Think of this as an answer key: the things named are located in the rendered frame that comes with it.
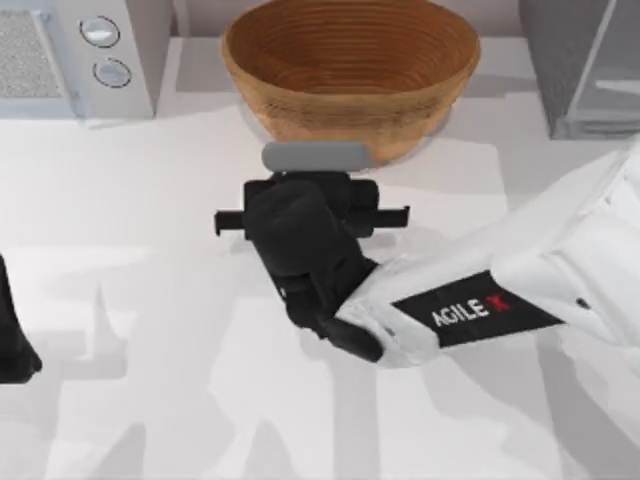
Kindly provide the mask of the pale grey rounded box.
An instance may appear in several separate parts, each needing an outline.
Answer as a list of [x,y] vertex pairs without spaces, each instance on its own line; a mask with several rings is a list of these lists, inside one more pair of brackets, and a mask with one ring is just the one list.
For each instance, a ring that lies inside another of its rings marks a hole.
[[367,146],[353,141],[272,142],[261,159],[273,173],[361,172],[374,166]]

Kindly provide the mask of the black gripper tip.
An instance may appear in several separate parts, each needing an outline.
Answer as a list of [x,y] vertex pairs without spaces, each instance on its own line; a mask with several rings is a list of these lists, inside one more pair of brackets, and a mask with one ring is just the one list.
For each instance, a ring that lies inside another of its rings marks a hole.
[[0,254],[0,385],[25,384],[42,367],[18,320],[6,263]]

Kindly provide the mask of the round grey microwave knob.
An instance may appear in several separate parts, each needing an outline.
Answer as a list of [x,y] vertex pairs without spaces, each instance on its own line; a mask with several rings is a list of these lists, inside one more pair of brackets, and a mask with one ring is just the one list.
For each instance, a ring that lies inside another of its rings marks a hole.
[[120,40],[120,29],[108,17],[96,16],[82,20],[79,31],[83,39],[97,48],[111,48]]
[[96,62],[92,71],[94,78],[101,85],[112,89],[124,88],[132,80],[130,68],[115,58],[106,58]]

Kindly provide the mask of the brown woven basket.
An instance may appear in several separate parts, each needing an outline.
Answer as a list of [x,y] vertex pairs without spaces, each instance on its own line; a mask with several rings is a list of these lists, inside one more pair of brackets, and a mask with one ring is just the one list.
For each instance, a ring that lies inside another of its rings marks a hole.
[[381,167],[436,130],[481,42],[434,0],[267,0],[228,25],[221,54],[273,140],[356,141]]

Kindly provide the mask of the pale microwave oven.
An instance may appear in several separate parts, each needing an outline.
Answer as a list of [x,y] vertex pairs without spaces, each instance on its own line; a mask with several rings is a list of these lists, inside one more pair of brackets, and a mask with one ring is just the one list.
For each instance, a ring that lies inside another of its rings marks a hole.
[[[154,117],[173,20],[172,0],[0,0],[0,119],[120,121]],[[120,40],[88,44],[79,23],[113,20]],[[124,88],[101,85],[93,65],[115,58]]]

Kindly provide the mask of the grey cabinet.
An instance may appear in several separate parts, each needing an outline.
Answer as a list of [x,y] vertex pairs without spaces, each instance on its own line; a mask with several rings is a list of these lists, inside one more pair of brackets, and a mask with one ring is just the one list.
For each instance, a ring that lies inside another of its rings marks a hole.
[[640,133],[640,0],[519,0],[554,140]]

